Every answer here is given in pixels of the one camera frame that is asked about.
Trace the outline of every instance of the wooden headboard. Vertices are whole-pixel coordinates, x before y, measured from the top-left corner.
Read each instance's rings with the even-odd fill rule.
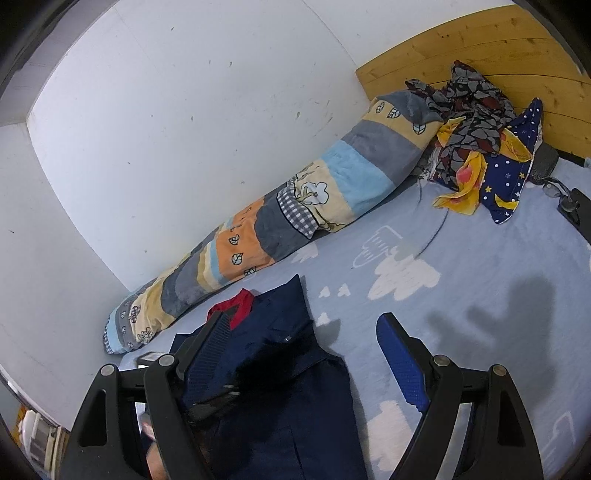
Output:
[[[544,140],[591,157],[591,78],[548,31],[517,5],[456,18],[391,48],[357,69],[370,99],[418,78],[440,88],[461,60],[501,88],[521,112],[544,102]]]

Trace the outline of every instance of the white wall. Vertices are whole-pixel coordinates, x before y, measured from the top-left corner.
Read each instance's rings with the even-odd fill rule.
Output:
[[[71,428],[102,364],[102,332],[127,290],[78,233],[25,124],[0,128],[0,364]]]
[[[35,150],[128,288],[346,133],[367,107],[358,66],[508,3],[307,1],[121,0],[50,77],[28,119]]]

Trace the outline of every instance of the phone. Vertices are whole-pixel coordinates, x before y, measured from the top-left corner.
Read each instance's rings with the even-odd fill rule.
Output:
[[[160,358],[163,355],[167,355],[167,353],[162,353],[162,352],[145,353],[135,359],[135,365],[137,368],[149,367],[152,363],[154,363],[156,360],[158,360],[158,358]]]
[[[570,195],[577,203],[577,208],[574,212],[566,212],[558,204],[558,211],[591,244],[591,200],[579,189],[571,190]]]

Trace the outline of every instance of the bed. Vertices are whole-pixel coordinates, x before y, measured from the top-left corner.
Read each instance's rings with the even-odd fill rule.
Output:
[[[480,12],[418,35],[361,67],[358,78],[369,97],[411,77],[437,84],[455,58],[495,76],[491,80],[516,107],[542,98],[545,140],[589,155],[591,80],[518,7]],[[560,160],[554,176],[591,196],[588,168]],[[530,415],[545,476],[558,478],[591,431],[591,371],[585,365],[591,247],[559,214],[557,200],[533,184],[525,185],[519,209],[503,225],[491,222],[482,207],[470,216],[432,207],[446,192],[410,177],[353,224],[313,238],[200,303],[126,354],[120,368],[135,368],[146,352],[167,352],[175,334],[193,332],[215,303],[240,289],[267,291],[299,273],[321,346],[349,368],[371,478],[389,478],[420,418],[405,403],[376,342],[383,312],[393,312],[411,336],[461,367],[505,365]],[[468,412],[460,409],[442,479],[452,476]]]

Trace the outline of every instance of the light blue bed sheet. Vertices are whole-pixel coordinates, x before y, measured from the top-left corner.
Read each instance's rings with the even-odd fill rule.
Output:
[[[591,196],[591,170],[560,160],[554,175]],[[370,478],[389,478],[420,418],[376,342],[383,312],[461,367],[505,365],[545,475],[555,478],[591,431],[591,247],[540,187],[526,185],[503,225],[484,207],[472,216],[433,208],[445,192],[414,183],[344,230],[218,293],[125,355],[121,368],[134,368],[148,351],[167,352],[176,333],[194,331],[212,305],[241,288],[267,291],[299,273],[320,344],[349,368]],[[460,410],[442,479],[452,477],[468,412]]]

